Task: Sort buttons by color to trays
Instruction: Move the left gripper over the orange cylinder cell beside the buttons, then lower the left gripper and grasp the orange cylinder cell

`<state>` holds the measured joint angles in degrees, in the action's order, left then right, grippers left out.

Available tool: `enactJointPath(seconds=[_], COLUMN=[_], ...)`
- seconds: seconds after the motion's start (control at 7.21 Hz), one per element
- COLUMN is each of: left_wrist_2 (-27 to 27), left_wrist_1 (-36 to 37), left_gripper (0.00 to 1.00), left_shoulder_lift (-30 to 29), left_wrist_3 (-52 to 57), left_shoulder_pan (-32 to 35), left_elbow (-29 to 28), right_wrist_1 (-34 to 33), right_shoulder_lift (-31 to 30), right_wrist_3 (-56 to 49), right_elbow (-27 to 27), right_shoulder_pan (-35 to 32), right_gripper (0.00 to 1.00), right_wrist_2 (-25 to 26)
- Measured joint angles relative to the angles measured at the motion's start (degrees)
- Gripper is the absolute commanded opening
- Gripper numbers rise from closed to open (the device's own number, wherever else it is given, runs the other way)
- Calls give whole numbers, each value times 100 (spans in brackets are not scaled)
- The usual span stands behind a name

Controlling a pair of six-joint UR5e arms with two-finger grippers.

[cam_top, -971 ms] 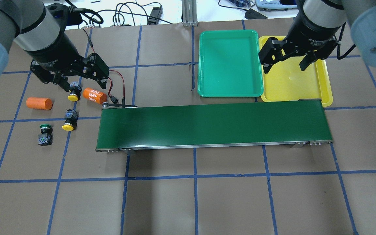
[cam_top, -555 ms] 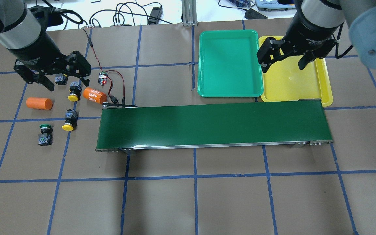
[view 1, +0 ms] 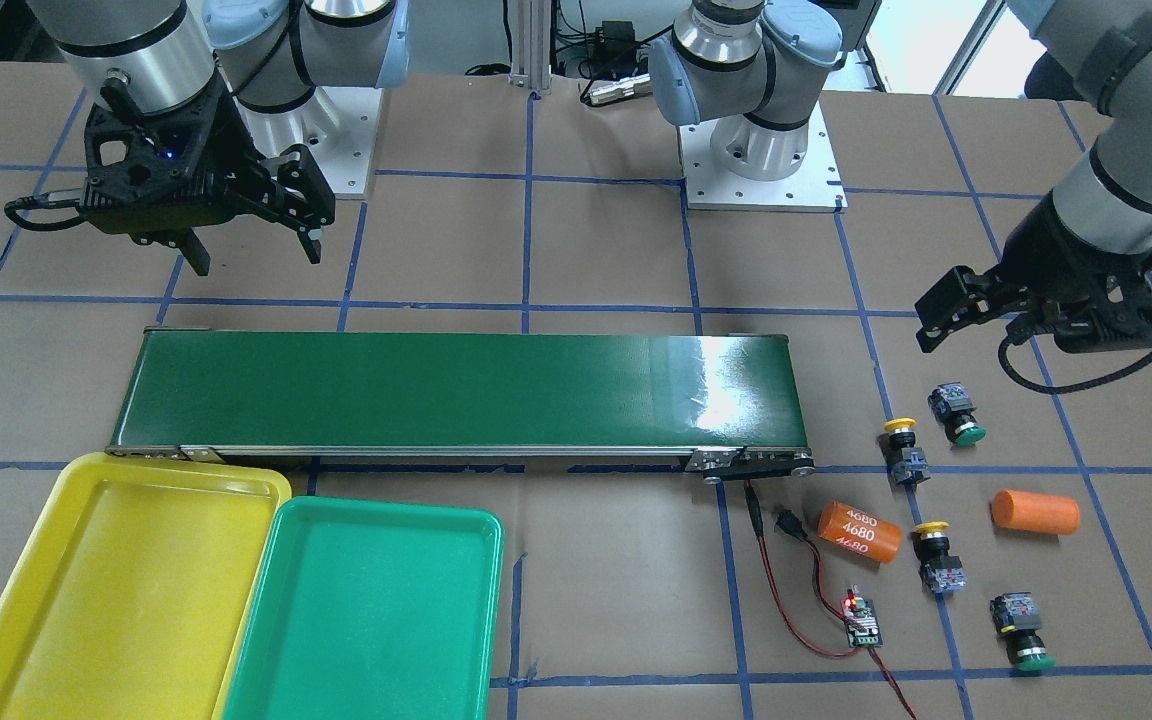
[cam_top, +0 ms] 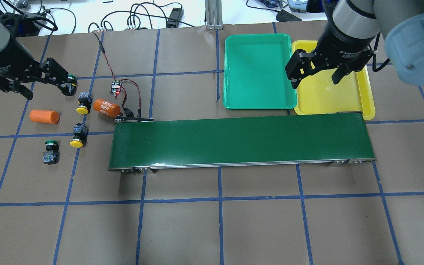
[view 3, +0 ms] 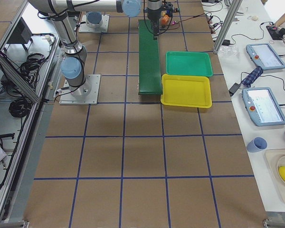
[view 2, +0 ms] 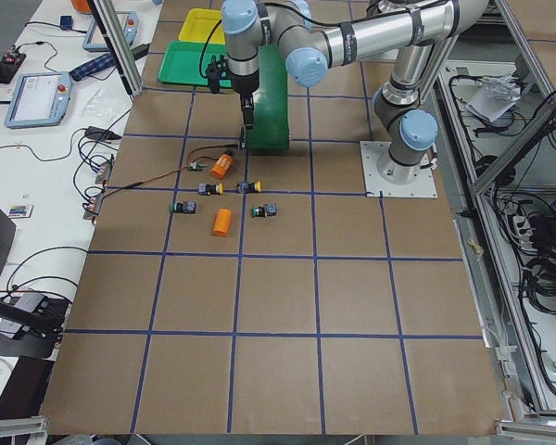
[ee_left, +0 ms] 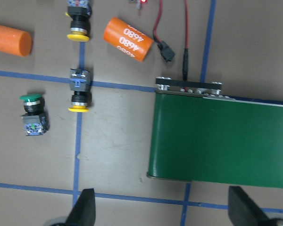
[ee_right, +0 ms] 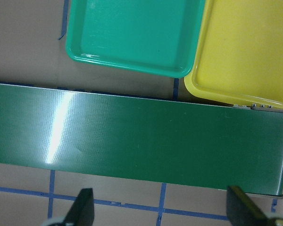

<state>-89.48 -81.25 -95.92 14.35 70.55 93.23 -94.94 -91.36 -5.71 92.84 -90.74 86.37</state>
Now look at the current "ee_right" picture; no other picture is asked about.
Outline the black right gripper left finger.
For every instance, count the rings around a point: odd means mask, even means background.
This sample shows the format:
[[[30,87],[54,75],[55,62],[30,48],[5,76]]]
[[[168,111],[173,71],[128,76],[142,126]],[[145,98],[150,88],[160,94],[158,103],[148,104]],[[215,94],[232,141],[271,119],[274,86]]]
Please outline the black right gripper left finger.
[[[95,218],[93,189],[81,189],[62,221],[63,226],[92,226]]]

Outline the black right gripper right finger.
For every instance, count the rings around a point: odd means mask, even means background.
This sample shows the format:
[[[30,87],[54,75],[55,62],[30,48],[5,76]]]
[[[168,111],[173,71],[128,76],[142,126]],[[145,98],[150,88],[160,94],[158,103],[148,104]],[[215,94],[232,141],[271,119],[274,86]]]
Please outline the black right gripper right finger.
[[[238,186],[228,186],[226,215],[232,226],[273,226],[274,222]]]

